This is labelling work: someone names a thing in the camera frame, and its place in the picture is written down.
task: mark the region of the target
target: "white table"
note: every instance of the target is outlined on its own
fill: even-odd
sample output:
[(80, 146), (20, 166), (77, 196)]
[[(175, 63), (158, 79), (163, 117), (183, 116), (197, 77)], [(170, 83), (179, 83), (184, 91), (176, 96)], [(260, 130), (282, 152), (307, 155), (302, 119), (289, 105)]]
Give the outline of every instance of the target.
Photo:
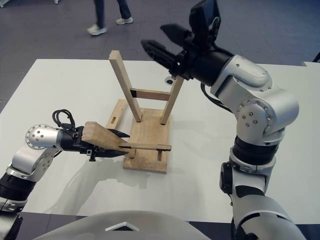
[[(320, 64), (263, 65), (300, 104), (276, 154), (267, 195), (296, 224), (320, 224), (319, 148)], [(125, 61), (134, 88), (169, 91), (168, 71), (152, 61)], [(0, 114), (0, 172), (5, 172), (29, 127), (54, 126), (52, 112), (66, 108), (77, 126), (106, 124), (124, 95), (108, 60), (38, 59)], [(164, 102), (140, 99), (141, 107)], [(130, 132), (127, 109), (120, 130)], [(123, 157), (88, 157), (63, 152), (29, 196), (24, 211), (89, 216), (118, 210), (147, 210), (186, 221), (229, 223), (232, 207), (219, 188), (220, 167), (229, 159), (236, 120), (208, 101), (197, 80), (186, 81), (172, 110), (168, 173), (122, 169)]]
[[(9, 2), (10, 0), (0, 0), (0, 8), (4, 8), (5, 7), (5, 4), (7, 2)], [(59, 3), (59, 0), (53, 0), (55, 4), (58, 4)]]

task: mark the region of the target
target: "wooden plank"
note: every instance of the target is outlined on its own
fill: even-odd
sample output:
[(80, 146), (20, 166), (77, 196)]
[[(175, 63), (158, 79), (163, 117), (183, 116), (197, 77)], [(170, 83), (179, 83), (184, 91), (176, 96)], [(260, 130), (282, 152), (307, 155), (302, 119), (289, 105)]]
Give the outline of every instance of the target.
[(154, 90), (136, 89), (136, 88), (130, 88), (130, 91), (131, 91), (132, 97), (139, 98), (139, 99), (168, 101), (170, 97), (170, 92), (166, 92), (166, 91), (154, 91)]
[[(163, 110), (141, 108), (142, 121), (133, 121), (129, 143), (169, 145), (170, 119), (161, 125)], [(134, 158), (125, 157), (124, 169), (167, 173), (168, 152), (137, 149)]]
[(171, 92), (170, 92), (170, 98), (167, 101), (164, 111), (163, 111), (163, 115), (161, 118), (161, 124), (166, 124), (168, 121), (168, 118), (170, 116), (171, 110), (174, 107), (174, 104), (176, 102), (176, 99), (178, 97), (179, 91), (182, 87), (182, 84), (184, 83), (184, 79), (181, 76), (178, 76), (176, 78), (176, 80), (174, 81), (174, 84), (171, 88)]
[(111, 117), (105, 126), (106, 129), (116, 129), (118, 130), (119, 124), (121, 122), (121, 119), (124, 115), (124, 112), (128, 106), (128, 102), (125, 99), (119, 99), (116, 103), (113, 112), (111, 114)]
[(120, 143), (126, 143), (126, 141), (95, 121), (87, 121), (85, 123), (81, 140), (107, 150), (128, 152), (126, 156), (129, 158), (133, 158), (136, 154), (135, 149), (124, 149), (119, 147)]
[(124, 96), (129, 104), (129, 107), (133, 113), (134, 119), (137, 122), (141, 122), (141, 110), (136, 98), (133, 98), (130, 92), (132, 85), (130, 83), (127, 70), (125, 68), (124, 62), (122, 61), (119, 51), (111, 51), (109, 56), (109, 61), (114, 70), (116, 78), (122, 88)]
[(143, 149), (143, 150), (155, 150), (155, 151), (171, 151), (170, 145), (162, 144), (143, 144), (143, 143), (132, 143), (132, 142), (121, 142), (119, 147), (124, 149)]

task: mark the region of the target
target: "white sneaker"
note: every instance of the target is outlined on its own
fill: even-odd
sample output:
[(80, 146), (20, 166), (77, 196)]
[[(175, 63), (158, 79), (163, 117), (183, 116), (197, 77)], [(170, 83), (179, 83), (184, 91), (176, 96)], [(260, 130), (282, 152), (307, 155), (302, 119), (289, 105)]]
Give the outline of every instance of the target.
[(118, 20), (115, 21), (116, 24), (118, 25), (123, 25), (123, 24), (132, 24), (134, 22), (134, 19), (131, 17), (129, 17), (128, 19), (123, 19), (123, 18), (120, 18)]
[(91, 27), (87, 28), (88, 33), (90, 33), (93, 36), (98, 36), (100, 34), (104, 34), (107, 32), (107, 29), (104, 28), (99, 28), (97, 24), (93, 24)]

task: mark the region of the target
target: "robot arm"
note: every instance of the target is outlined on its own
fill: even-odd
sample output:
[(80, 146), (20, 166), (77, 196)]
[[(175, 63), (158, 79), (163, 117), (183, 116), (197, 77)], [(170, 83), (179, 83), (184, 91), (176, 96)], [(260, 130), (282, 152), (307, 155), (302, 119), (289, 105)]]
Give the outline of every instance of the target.
[[(71, 124), (61, 123), (59, 113), (67, 114)], [(18, 213), (23, 210), (34, 186), (59, 153), (79, 152), (90, 156), (92, 162), (95, 157), (113, 158), (128, 153), (106, 150), (82, 141), (84, 127), (75, 128), (71, 113), (65, 109), (55, 111), (53, 117), (62, 128), (45, 124), (31, 127), (25, 135), (23, 146), (16, 152), (0, 179), (0, 239), (16, 239), (23, 220)], [(121, 138), (129, 137), (120, 131), (109, 130)]]
[[(221, 166), (220, 188), (231, 198), (233, 239), (305, 239), (276, 201), (266, 197), (285, 127), (298, 116), (295, 97), (277, 87), (261, 66), (215, 44), (220, 26), (215, 0), (202, 0), (190, 11), (192, 32), (167, 24), (161, 29), (183, 50), (174, 55), (154, 40), (142, 46), (173, 76), (196, 78), (214, 104), (233, 113), (236, 139)], [(210, 97), (205, 85), (217, 98)]]

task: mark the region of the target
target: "jeans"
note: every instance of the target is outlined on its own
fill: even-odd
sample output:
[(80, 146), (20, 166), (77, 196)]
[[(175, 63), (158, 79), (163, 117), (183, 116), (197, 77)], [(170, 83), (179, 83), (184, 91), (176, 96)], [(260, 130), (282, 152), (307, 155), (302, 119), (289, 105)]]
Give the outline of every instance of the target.
[[(131, 12), (126, 0), (117, 0), (120, 8), (120, 14), (123, 19), (129, 19)], [(96, 24), (99, 28), (105, 27), (105, 0), (94, 0)]]

